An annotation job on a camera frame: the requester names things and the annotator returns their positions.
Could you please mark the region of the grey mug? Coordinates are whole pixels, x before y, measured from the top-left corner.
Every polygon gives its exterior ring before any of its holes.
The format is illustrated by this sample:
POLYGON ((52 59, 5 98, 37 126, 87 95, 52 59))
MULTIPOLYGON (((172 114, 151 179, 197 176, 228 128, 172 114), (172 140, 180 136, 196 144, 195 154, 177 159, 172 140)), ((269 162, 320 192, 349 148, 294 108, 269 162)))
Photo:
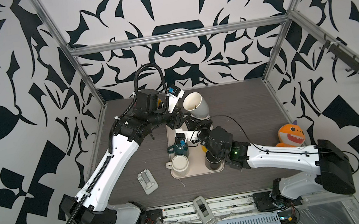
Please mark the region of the grey mug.
POLYGON ((188 94, 183 101, 183 108, 198 119, 205 119, 210 115, 209 105, 198 92, 188 94))

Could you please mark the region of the dark green mug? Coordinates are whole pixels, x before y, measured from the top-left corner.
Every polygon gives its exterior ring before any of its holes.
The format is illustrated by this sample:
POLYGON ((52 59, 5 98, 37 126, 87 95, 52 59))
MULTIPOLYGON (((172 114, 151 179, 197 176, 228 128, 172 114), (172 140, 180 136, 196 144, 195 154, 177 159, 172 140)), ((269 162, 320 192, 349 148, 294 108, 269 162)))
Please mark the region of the dark green mug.
POLYGON ((168 154, 189 156, 189 149, 185 139, 178 138, 175 143, 167 148, 168 154))

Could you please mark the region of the yellow mug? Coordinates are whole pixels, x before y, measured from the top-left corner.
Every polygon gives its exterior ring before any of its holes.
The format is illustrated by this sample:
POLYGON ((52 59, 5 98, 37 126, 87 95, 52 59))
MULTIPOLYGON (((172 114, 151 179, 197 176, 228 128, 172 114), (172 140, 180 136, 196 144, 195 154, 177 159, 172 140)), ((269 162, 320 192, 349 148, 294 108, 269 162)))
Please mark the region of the yellow mug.
POLYGON ((205 146, 201 146, 201 148, 202 148, 203 152, 205 152, 205 153, 208 151, 208 149, 205 146))

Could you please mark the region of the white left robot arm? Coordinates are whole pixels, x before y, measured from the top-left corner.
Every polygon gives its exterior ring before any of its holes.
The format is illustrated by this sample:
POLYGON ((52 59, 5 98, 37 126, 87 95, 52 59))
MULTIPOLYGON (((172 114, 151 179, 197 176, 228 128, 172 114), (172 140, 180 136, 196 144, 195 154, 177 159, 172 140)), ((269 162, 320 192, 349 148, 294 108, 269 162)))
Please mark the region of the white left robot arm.
POLYGON ((63 200, 62 209, 68 216, 66 224, 144 224, 146 209, 136 202, 117 208, 108 201, 129 159, 139 149, 147 136, 162 124, 180 127, 183 113, 176 107, 184 91, 168 87, 162 69, 153 63, 142 65, 134 77, 133 100, 122 115, 115 117, 109 132, 108 151, 100 164, 75 197, 63 200), (140 89, 139 76, 156 69, 161 78, 163 92, 140 89))

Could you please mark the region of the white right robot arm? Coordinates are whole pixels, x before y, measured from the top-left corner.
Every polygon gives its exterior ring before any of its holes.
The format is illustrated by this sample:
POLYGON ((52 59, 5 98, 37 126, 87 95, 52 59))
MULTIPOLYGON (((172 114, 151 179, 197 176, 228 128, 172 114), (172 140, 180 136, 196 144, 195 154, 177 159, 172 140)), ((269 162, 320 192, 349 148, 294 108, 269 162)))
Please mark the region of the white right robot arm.
POLYGON ((239 142, 221 126, 211 128, 211 119, 186 119, 187 140, 199 142, 207 151, 234 169, 278 168, 296 170, 289 178, 273 183, 272 200, 295 200, 302 195, 326 190, 334 194, 356 192, 350 152, 340 150, 328 140, 302 147, 261 146, 239 142))

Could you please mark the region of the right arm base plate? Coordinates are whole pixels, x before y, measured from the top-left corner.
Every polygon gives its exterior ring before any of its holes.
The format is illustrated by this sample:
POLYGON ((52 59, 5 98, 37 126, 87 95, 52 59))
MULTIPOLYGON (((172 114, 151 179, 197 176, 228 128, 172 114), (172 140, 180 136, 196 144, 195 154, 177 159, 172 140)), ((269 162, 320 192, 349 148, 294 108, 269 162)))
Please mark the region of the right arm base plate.
POLYGON ((252 195, 254 204, 259 212, 274 212, 292 207, 292 205, 302 205, 302 197, 288 199, 280 194, 279 190, 270 192, 255 193, 252 195))

